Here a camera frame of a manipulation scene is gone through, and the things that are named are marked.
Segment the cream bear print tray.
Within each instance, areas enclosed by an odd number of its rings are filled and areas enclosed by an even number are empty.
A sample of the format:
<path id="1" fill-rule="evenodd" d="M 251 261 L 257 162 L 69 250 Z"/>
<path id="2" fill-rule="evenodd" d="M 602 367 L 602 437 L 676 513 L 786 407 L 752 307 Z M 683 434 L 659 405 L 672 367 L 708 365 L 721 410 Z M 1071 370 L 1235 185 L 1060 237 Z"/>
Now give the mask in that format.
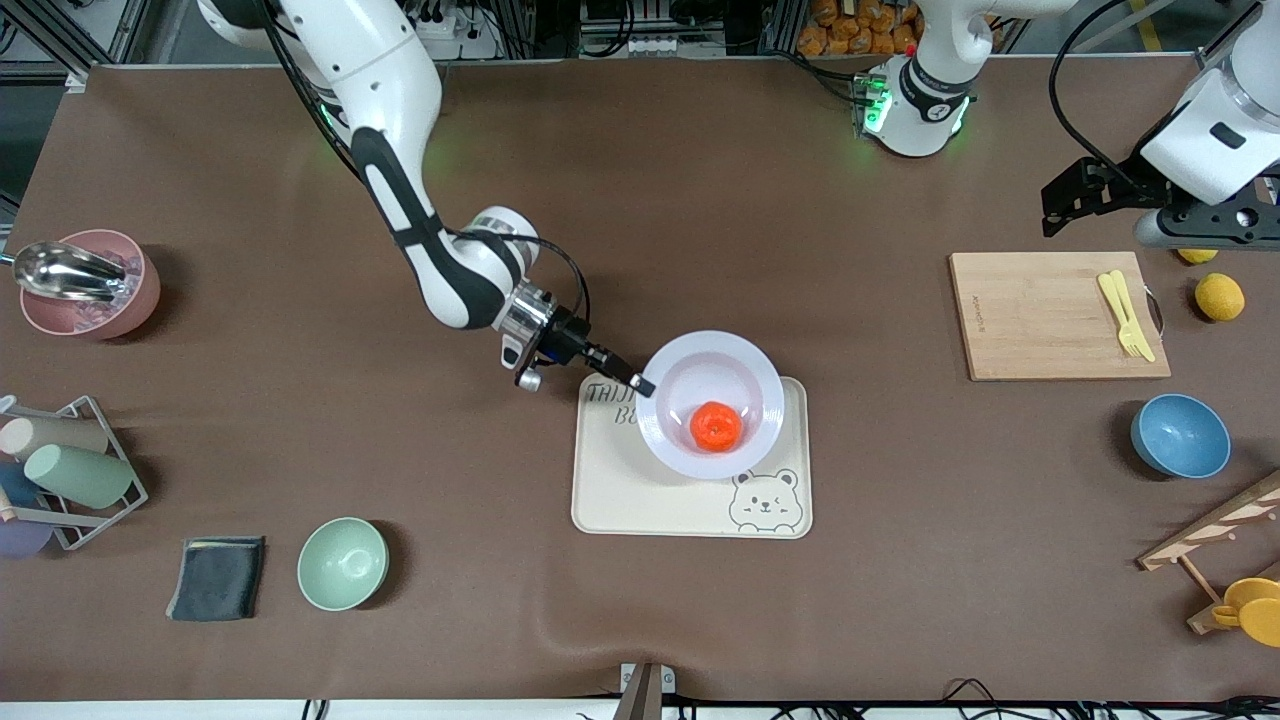
<path id="1" fill-rule="evenodd" d="M 778 441 L 753 469 L 695 479 L 666 466 L 635 421 L 635 393 L 600 374 L 579 387 L 571 518 L 590 534 L 797 539 L 813 524 L 806 391 L 782 379 Z"/>

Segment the pale lavender round plate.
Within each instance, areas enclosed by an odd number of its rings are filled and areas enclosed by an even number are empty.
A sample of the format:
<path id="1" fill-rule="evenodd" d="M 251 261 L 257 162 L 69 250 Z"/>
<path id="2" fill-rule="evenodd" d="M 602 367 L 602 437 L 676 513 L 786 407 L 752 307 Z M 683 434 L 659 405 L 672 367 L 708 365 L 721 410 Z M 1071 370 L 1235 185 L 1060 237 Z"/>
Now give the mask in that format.
<path id="1" fill-rule="evenodd" d="M 672 471 L 699 480 L 751 470 L 774 447 L 785 420 L 785 388 L 771 359 L 753 342 L 724 331 L 682 334 L 650 359 L 654 389 L 635 398 L 635 418 L 650 452 Z M 692 420 L 707 404 L 726 406 L 740 424 L 723 451 L 703 448 Z"/>

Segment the brown table mat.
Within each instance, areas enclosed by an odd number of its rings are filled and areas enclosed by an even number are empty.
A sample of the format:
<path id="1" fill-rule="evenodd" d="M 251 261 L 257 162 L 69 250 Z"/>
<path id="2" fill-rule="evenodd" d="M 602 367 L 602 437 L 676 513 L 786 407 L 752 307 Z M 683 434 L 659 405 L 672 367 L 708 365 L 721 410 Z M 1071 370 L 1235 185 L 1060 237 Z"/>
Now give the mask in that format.
<path id="1" fill-rule="evenodd" d="M 530 395 L 493 332 L 438 323 L 280 70 L 93 70 L 13 240 L 120 231 L 160 304 L 97 343 L 37 332 L 0 291 L 0 393 L 96 397 L 151 497 L 81 550 L 0 562 L 0 698 L 564 697 L 644 660 L 705 700 L 936 701 L 969 676 L 1005 702 L 1280 696 L 1280 650 L 1194 635 L 1203 594 L 1134 565 L 1280 469 L 1280 252 L 1213 261 L 1248 304 L 1212 325 L 1189 268 L 1140 255 L 1166 380 L 966 375 L 950 254 L 1134 247 L 1132 213 L 1041 233 L 1041 187 L 1079 156 L 1048 68 L 989 61 L 923 160 L 858 138 L 781 60 L 448 73 L 425 172 L 449 224 L 525 214 L 631 363 L 724 329 L 806 387 L 813 525 L 782 541 L 580 532 L 581 369 Z M 1219 474 L 1134 450 L 1167 393 L 1224 420 Z M 389 569 L 326 612 L 296 564 L 335 518 L 374 524 Z M 168 619 L 183 542 L 232 536 L 265 538 L 253 616 Z"/>

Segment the silver metal scoop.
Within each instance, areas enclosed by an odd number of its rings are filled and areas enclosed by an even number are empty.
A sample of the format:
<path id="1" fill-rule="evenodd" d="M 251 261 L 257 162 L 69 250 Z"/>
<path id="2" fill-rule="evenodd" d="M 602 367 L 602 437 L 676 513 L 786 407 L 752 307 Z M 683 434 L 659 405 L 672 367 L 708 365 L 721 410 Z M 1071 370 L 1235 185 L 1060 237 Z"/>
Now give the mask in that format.
<path id="1" fill-rule="evenodd" d="M 109 304 L 131 292 L 123 265 L 69 243 L 32 243 L 0 254 L 0 265 L 20 288 L 45 299 Z"/>

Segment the green cup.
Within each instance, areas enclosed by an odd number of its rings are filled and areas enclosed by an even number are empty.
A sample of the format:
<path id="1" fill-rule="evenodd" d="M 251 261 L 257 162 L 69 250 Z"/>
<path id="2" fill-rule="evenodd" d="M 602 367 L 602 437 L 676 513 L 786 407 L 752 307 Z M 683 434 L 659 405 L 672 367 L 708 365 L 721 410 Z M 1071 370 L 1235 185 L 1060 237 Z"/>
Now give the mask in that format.
<path id="1" fill-rule="evenodd" d="M 92 510 L 123 500 L 137 479 L 128 461 L 69 445 L 37 448 L 23 470 L 37 487 Z"/>

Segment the dark grey folded cloth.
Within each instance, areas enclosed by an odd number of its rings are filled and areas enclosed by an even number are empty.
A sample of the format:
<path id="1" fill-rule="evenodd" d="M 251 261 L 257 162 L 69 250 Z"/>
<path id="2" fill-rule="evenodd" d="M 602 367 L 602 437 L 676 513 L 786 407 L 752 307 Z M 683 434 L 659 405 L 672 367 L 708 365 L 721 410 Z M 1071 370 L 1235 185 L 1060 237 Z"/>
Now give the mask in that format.
<path id="1" fill-rule="evenodd" d="M 166 618 L 179 623 L 228 623 L 252 618 L 265 547 L 262 536 L 186 539 Z"/>

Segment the blue cup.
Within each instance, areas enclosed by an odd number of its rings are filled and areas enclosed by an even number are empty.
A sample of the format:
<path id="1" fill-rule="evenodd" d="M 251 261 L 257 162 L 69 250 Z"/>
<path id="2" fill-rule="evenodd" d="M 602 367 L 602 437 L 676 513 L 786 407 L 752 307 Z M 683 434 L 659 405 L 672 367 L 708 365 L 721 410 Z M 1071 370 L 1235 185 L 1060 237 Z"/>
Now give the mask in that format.
<path id="1" fill-rule="evenodd" d="M 19 462 L 0 462 L 0 487 L 17 507 L 37 509 L 40 488 L 32 483 Z"/>

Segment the purple cup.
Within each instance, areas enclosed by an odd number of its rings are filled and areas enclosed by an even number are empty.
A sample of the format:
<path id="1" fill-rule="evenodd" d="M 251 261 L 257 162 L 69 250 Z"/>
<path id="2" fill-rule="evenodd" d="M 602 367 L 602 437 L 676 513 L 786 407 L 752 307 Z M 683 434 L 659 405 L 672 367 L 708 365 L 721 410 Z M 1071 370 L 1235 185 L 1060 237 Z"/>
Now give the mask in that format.
<path id="1" fill-rule="evenodd" d="M 27 559 L 40 553 L 54 536 L 49 524 L 19 519 L 0 521 L 0 559 Z"/>

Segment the pink bowl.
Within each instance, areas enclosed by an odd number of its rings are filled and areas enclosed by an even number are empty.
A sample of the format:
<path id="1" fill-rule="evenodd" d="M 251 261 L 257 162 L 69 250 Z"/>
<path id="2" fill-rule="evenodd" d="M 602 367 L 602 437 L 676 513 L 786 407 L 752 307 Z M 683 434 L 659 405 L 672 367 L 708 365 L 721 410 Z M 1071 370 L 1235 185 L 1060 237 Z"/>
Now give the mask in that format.
<path id="1" fill-rule="evenodd" d="M 101 304 L 47 299 L 20 290 L 26 320 L 46 334 L 77 340 L 114 340 L 140 328 L 154 313 L 161 292 L 157 270 L 145 251 L 118 231 L 81 231 L 63 241 L 122 264 L 128 291 L 123 299 Z"/>

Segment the blue bowl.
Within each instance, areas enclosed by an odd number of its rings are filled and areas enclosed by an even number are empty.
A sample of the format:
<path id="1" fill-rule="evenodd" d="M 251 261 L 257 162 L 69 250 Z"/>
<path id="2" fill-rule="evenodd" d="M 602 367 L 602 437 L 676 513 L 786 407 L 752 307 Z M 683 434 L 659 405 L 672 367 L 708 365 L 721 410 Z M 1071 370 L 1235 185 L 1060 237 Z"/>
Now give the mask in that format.
<path id="1" fill-rule="evenodd" d="M 1130 439 L 1147 465 L 1187 479 L 1219 474 L 1233 452 L 1221 416 L 1188 395 L 1158 395 L 1143 404 L 1132 420 Z"/>

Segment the wooden mug rack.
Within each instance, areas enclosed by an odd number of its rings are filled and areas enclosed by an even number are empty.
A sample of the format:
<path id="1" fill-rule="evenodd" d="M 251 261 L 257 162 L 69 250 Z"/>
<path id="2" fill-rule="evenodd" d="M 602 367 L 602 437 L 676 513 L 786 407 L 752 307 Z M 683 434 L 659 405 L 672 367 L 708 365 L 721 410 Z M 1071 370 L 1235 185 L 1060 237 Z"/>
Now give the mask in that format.
<path id="1" fill-rule="evenodd" d="M 1267 566 L 1258 568 L 1229 583 L 1224 589 L 1210 583 L 1204 574 L 1192 561 L 1192 555 L 1212 544 L 1238 539 L 1240 532 L 1257 524 L 1280 523 L 1280 469 L 1271 471 L 1240 493 L 1208 511 L 1206 515 L 1184 527 L 1155 547 L 1139 555 L 1134 564 L 1142 571 L 1155 571 L 1161 568 L 1181 568 L 1181 570 L 1204 592 L 1210 603 L 1187 619 L 1187 625 L 1198 635 L 1216 632 L 1243 632 L 1219 625 L 1212 618 L 1212 609 L 1221 605 L 1228 587 L 1243 578 L 1262 577 L 1280 582 L 1280 555 Z"/>

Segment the grey metal cup rack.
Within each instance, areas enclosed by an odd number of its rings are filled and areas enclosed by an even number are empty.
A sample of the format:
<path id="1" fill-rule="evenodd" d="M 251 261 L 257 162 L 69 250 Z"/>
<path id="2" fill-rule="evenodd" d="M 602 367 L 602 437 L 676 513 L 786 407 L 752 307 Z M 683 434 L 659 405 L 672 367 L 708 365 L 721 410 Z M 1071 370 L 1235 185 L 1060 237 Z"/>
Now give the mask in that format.
<path id="1" fill-rule="evenodd" d="M 90 396 L 82 396 L 77 401 L 68 404 L 56 413 L 45 413 L 40 410 L 33 410 L 29 407 L 23 407 L 17 402 L 17 398 L 12 395 L 0 398 L 0 427 L 8 423 L 13 418 L 27 416 L 27 418 L 72 418 L 81 420 L 96 421 L 101 425 L 102 430 L 106 433 L 110 445 L 105 452 L 108 456 L 119 457 L 122 460 L 131 461 L 125 455 L 114 429 L 110 427 L 108 419 L 102 414 L 101 407 L 95 398 Z M 17 459 L 0 454 L 0 462 L 24 462 Z M 37 509 L 24 509 L 17 507 L 10 503 L 9 498 L 5 496 L 3 487 L 0 487 L 0 521 L 8 520 L 24 520 L 36 521 L 42 524 L 49 524 L 54 527 L 54 536 L 64 550 L 76 550 L 84 543 L 87 543 L 93 537 L 99 536 L 102 530 L 110 525 L 120 521 L 128 512 L 136 510 L 148 498 L 148 493 L 143 484 L 141 483 L 140 475 L 134 471 L 137 479 L 133 486 L 125 492 L 125 496 L 119 502 L 104 510 L 92 510 L 78 503 L 73 503 L 60 496 L 51 495 L 45 489 L 40 488 Z"/>

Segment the mint green bowl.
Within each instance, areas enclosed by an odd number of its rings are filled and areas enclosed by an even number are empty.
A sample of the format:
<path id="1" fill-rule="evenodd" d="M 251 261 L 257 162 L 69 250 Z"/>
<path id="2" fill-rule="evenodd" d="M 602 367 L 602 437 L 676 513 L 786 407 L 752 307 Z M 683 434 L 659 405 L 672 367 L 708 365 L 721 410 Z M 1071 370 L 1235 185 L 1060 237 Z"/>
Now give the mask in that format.
<path id="1" fill-rule="evenodd" d="M 388 569 L 388 543 L 374 524 L 361 518 L 335 518 L 305 541 L 296 580 L 311 606 L 342 612 L 370 600 Z"/>

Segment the orange mandarin fruit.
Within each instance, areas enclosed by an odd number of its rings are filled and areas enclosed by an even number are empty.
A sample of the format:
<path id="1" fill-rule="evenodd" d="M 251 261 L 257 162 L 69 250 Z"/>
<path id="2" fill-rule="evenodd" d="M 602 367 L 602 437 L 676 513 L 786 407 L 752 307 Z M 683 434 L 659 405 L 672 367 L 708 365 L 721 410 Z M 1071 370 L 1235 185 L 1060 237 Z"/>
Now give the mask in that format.
<path id="1" fill-rule="evenodd" d="M 744 424 L 735 407 L 709 401 L 695 409 L 687 421 L 687 430 L 700 451 L 726 454 L 739 445 Z"/>

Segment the beige cup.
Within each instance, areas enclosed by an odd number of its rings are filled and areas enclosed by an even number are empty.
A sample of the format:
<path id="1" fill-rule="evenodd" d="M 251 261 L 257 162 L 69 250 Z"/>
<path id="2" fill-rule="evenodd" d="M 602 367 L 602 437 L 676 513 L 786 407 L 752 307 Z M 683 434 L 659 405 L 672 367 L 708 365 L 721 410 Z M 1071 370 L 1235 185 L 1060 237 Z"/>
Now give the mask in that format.
<path id="1" fill-rule="evenodd" d="M 105 454 L 110 445 L 101 425 L 72 418 L 13 418 L 0 427 L 0 454 L 24 462 L 47 445 L 64 445 Z"/>

